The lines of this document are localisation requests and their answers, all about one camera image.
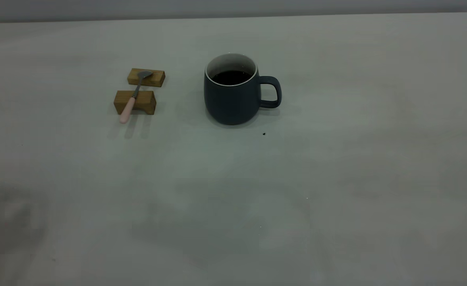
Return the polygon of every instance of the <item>dark blue mug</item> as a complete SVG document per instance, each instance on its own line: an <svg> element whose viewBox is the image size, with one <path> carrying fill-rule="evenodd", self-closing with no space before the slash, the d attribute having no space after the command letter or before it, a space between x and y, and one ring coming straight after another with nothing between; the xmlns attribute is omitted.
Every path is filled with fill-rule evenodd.
<svg viewBox="0 0 467 286"><path fill-rule="evenodd" d="M273 85L278 99L262 100L261 84ZM250 120L259 107L276 108L281 104L279 81L272 76L260 76L257 64L243 54L223 54L214 58L205 70L203 92L207 111L226 125Z"/></svg>

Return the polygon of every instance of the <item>mug handle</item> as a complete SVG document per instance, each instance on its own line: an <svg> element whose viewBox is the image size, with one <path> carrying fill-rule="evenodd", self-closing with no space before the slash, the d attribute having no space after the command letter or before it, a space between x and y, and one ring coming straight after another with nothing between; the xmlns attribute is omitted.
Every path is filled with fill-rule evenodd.
<svg viewBox="0 0 467 286"><path fill-rule="evenodd" d="M261 85L267 84L274 86L276 88L276 93L278 94L278 99L276 101L262 100L260 107L277 108L281 104L281 86L279 85L279 81L272 76L261 76L259 81Z"/></svg>

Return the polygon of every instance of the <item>pink spoon handle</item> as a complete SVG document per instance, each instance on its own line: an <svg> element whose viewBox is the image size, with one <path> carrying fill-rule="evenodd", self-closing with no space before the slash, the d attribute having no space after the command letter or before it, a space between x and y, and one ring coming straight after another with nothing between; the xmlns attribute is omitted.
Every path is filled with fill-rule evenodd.
<svg viewBox="0 0 467 286"><path fill-rule="evenodd" d="M128 122L131 110L133 109L133 105L135 105L135 100L136 99L134 97L128 100L126 107L124 107L124 110L121 113L121 118L119 119L120 123L126 124L126 122Z"/></svg>

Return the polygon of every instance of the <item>dark liquid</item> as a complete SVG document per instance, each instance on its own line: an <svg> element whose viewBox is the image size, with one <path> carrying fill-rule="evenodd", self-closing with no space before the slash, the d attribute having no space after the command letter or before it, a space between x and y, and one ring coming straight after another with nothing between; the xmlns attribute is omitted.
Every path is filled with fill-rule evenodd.
<svg viewBox="0 0 467 286"><path fill-rule="evenodd" d="M238 85L248 81L253 75L241 71L226 71L215 75L212 80L220 85Z"/></svg>

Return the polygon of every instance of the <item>gray wall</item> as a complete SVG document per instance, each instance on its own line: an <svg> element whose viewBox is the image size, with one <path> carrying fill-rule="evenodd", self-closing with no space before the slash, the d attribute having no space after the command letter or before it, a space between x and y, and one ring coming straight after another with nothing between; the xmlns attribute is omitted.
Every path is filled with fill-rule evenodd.
<svg viewBox="0 0 467 286"><path fill-rule="evenodd" d="M467 11L467 0L0 0L0 21Z"/></svg>

